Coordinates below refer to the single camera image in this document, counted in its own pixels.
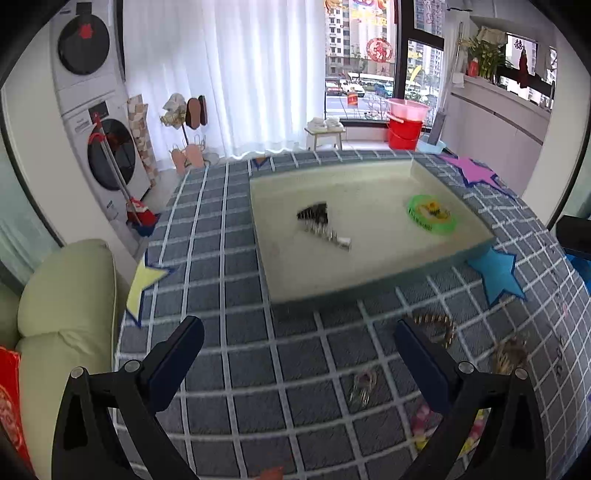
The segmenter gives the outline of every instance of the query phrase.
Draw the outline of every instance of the white car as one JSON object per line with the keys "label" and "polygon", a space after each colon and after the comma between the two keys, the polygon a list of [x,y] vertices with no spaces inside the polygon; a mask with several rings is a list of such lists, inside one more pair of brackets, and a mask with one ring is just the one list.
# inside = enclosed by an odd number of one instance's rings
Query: white car
{"label": "white car", "polygon": [[363,98],[365,96],[365,89],[358,83],[344,83],[341,87],[343,93],[357,93],[357,96]]}

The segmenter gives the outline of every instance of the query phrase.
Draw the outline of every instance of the blue star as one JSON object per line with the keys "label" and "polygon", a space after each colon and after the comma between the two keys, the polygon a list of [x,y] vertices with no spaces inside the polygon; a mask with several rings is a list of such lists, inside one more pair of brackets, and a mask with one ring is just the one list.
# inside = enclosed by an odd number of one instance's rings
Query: blue star
{"label": "blue star", "polygon": [[501,298],[503,292],[525,300],[525,294],[513,275],[515,255],[500,253],[491,247],[480,258],[468,260],[468,265],[482,275],[489,308]]}

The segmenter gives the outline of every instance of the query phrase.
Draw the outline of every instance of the red decoration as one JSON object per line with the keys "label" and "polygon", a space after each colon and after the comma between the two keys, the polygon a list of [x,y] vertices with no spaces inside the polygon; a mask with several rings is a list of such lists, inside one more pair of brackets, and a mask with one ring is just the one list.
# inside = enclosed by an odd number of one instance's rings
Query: red decoration
{"label": "red decoration", "polygon": [[357,106],[359,97],[355,92],[349,92],[347,94],[347,106]]}
{"label": "red decoration", "polygon": [[31,459],[22,433],[18,395],[18,366],[21,356],[0,347],[0,423],[23,461],[31,467]]}
{"label": "red decoration", "polygon": [[94,32],[92,30],[92,25],[89,23],[82,24],[80,26],[80,30],[78,31],[78,35],[80,35],[80,38],[83,38],[84,40],[92,38],[93,34]]}
{"label": "red decoration", "polygon": [[392,59],[394,49],[387,41],[381,38],[372,38],[368,41],[368,57],[378,63],[385,63]]}
{"label": "red decoration", "polygon": [[521,57],[519,58],[519,72],[517,73],[517,82],[520,88],[526,88],[530,84],[530,73],[527,69],[527,53],[525,49],[521,50]]}

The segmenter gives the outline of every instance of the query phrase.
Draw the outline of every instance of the red handle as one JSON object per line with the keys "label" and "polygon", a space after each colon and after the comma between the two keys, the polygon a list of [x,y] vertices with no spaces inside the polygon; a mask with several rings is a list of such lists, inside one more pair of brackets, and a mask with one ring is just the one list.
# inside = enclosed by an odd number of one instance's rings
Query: red handle
{"label": "red handle", "polygon": [[100,132],[95,132],[88,138],[88,144],[90,145],[97,138],[98,138],[99,142],[102,142],[106,137]]}

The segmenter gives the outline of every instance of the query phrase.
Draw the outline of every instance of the mop handle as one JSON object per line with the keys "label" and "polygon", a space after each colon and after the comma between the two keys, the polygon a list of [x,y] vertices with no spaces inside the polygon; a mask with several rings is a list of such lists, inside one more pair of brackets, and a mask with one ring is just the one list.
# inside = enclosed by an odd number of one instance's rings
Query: mop handle
{"label": "mop handle", "polygon": [[135,209],[134,203],[131,201],[131,195],[129,194],[129,190],[127,189],[127,185],[125,185],[125,179],[123,178],[123,175],[121,174],[121,171],[119,170],[119,166],[117,165],[117,161],[115,160],[115,157],[113,156],[113,152],[111,150],[111,147],[109,146],[109,143],[107,142],[105,130],[103,129],[103,124],[100,121],[100,116],[99,116],[98,112],[93,113],[92,117],[93,117],[92,121],[96,125],[98,132],[93,133],[90,136],[90,138],[88,139],[88,142],[92,143],[96,139],[99,140],[100,147],[103,151],[103,154],[105,155],[105,157],[107,159],[107,163],[109,164],[109,167],[111,168],[111,172],[113,173],[113,175],[115,175],[115,180],[119,184],[119,188],[121,189],[121,192],[123,193],[123,197],[125,197],[125,201],[127,202],[127,205],[129,205],[129,207],[131,208],[131,215],[134,217],[134,220],[137,222],[137,224],[141,226],[142,222],[140,221],[140,219],[138,217],[138,212]]}

